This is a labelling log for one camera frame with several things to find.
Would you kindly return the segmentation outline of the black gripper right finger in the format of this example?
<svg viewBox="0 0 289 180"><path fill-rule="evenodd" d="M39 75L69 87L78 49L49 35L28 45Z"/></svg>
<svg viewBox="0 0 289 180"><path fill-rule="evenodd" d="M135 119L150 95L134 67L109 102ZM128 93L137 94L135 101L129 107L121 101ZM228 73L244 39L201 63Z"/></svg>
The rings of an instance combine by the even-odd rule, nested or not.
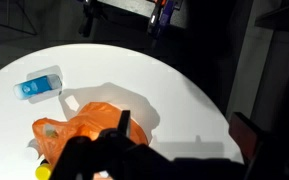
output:
<svg viewBox="0 0 289 180"><path fill-rule="evenodd" d="M121 112L117 130L126 137L130 136L130 122L131 122L131 111L123 110Z"/></svg>

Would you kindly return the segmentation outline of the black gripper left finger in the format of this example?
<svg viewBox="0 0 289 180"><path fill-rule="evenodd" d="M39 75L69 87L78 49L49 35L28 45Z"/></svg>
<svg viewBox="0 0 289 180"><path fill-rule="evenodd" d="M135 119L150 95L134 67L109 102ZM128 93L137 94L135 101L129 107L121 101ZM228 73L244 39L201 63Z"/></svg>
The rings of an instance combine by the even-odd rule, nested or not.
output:
<svg viewBox="0 0 289 180"><path fill-rule="evenodd" d="M93 180L96 168L91 157L99 151L102 142L86 136L69 139L54 166L50 180Z"/></svg>

